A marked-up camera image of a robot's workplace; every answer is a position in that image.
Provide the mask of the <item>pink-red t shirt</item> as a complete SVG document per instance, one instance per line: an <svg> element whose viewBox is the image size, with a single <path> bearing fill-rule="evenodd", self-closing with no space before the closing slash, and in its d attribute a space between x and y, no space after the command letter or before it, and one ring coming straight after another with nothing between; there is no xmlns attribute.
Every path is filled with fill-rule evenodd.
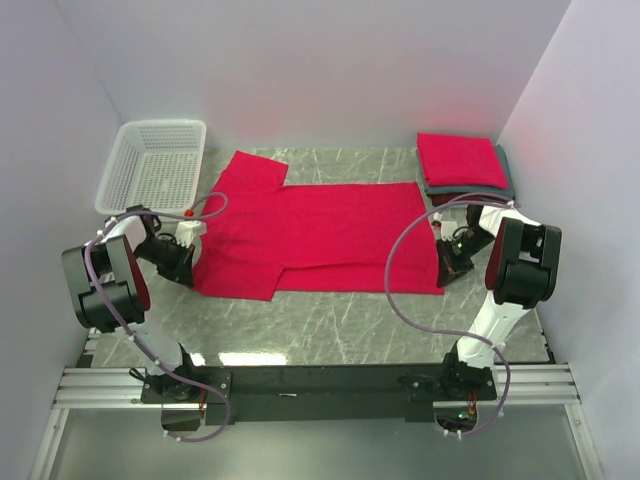
<svg viewBox="0 0 640 480"><path fill-rule="evenodd" d="M286 164L237 151L209 198L194 289L209 297L269 301L278 291L384 290L440 295L431 226L414 182L288 185Z"/></svg>

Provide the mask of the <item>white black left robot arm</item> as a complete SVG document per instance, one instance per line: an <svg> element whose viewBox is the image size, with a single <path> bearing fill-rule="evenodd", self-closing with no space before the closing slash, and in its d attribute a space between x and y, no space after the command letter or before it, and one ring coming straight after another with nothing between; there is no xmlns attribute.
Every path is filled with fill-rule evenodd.
<svg viewBox="0 0 640 480"><path fill-rule="evenodd" d="M151 297L139 261L191 288L196 241L205 231L204 223L185 220L173 233L164 232L159 214L136 205L108 219L94 239L61 255L79 323L136 351L144 369L129 374L162 400L195 399L200 378L185 348L149 316Z"/></svg>

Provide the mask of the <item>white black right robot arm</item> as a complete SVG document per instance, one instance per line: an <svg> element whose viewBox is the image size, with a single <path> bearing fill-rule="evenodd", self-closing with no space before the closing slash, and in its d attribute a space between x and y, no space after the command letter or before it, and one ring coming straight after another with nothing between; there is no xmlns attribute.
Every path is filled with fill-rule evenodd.
<svg viewBox="0 0 640 480"><path fill-rule="evenodd" d="M437 285L445 287L474 268L472 257L487 246L485 299L466 336L445 355L439 387L452 399L479 393L492 382L494 348L518 321L552 296L558 275L562 231L515 209L470 205L463 232L439 240Z"/></svg>

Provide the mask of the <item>folded dark red t shirt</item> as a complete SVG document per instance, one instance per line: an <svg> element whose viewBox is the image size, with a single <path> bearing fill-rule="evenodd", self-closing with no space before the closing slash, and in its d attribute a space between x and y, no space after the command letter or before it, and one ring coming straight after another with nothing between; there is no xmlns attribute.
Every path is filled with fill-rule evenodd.
<svg viewBox="0 0 640 480"><path fill-rule="evenodd" d="M489 205L503 208L511 208L515 205L515 200L500 195L458 195L454 197L433 197L431 203L434 207L444 207L445 205Z"/></svg>

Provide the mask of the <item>white plastic basket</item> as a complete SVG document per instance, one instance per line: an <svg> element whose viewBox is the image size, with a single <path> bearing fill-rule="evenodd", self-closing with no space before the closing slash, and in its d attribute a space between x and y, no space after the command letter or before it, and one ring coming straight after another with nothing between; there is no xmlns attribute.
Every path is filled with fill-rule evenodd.
<svg viewBox="0 0 640 480"><path fill-rule="evenodd" d="M207 126L200 120L141 120L123 124L116 135L95 210L116 215L141 205L181 214L195 200Z"/></svg>

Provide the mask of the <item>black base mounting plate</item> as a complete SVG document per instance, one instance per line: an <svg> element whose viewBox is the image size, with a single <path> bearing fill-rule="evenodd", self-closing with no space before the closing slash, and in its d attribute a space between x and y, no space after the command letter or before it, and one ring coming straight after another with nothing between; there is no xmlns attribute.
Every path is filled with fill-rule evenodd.
<svg viewBox="0 0 640 480"><path fill-rule="evenodd" d="M318 421L402 418L432 422L437 402L489 401L496 381L453 398L439 383L443 365L197 367L197 380L231 404L231 421Z"/></svg>

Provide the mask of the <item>aluminium frame rail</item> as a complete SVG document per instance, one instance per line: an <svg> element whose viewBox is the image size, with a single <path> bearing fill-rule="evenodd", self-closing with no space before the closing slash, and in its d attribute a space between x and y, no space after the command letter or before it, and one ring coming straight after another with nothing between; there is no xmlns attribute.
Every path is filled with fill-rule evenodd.
<svg viewBox="0 0 640 480"><path fill-rule="evenodd" d="M511 405L563 405L581 402L566 365L515 365L506 371L494 367L484 383L473 388L445 385L426 364L343 366L206 367L213 387L235 405L240 398L293 399L344 395L390 395L400 400L435 404L464 403L469 399L495 403L507 395ZM198 400L164 400L135 379L126 368L68 368L63 372L53 406L57 409L165 408L195 410Z"/></svg>

